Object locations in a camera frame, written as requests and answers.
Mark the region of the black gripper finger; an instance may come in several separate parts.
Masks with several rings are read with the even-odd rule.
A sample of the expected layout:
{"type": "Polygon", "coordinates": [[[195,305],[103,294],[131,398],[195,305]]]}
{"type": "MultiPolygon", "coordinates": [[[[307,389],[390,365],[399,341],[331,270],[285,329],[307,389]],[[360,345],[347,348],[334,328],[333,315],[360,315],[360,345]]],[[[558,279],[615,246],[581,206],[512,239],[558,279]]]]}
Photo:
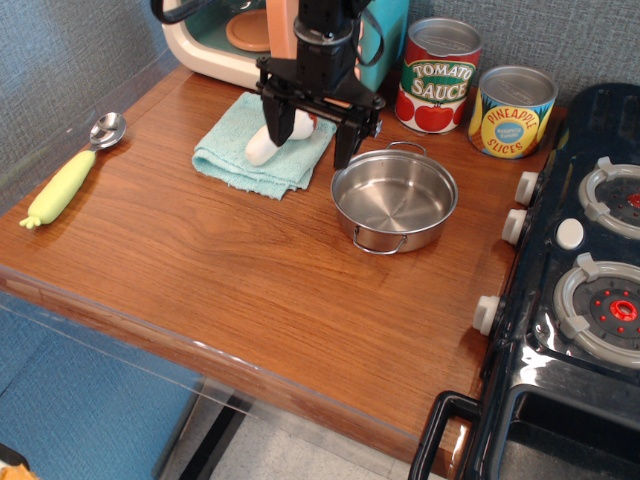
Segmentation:
{"type": "Polygon", "coordinates": [[[275,97],[262,96],[262,103],[269,137],[280,147],[293,133],[296,108],[275,97]]]}
{"type": "Polygon", "coordinates": [[[368,136],[369,129],[366,126],[353,122],[340,123],[335,135],[334,169],[344,169],[368,136]]]}

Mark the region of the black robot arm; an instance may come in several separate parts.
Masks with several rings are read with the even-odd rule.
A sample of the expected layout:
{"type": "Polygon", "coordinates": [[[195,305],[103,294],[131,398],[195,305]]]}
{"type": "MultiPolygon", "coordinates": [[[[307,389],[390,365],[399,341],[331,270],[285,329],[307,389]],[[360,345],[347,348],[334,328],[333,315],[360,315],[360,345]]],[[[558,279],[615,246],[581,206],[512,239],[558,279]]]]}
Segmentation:
{"type": "Polygon", "coordinates": [[[343,169],[362,141],[376,136],[384,99],[355,73],[366,1],[301,1],[293,22],[294,59],[257,60],[257,92],[271,140],[292,135],[295,112],[306,111],[337,125],[334,168],[343,169]]]}

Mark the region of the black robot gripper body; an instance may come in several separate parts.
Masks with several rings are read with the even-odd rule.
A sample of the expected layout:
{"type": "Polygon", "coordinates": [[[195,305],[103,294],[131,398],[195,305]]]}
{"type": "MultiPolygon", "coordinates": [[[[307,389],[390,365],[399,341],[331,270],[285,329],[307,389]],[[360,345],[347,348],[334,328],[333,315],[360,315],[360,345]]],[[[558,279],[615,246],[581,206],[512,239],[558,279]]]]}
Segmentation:
{"type": "Polygon", "coordinates": [[[336,124],[353,122],[366,126],[375,137],[381,128],[380,111],[385,102],[357,78],[361,21],[347,20],[337,32],[313,30],[297,19],[297,57],[261,57],[257,92],[286,100],[336,124]]]}

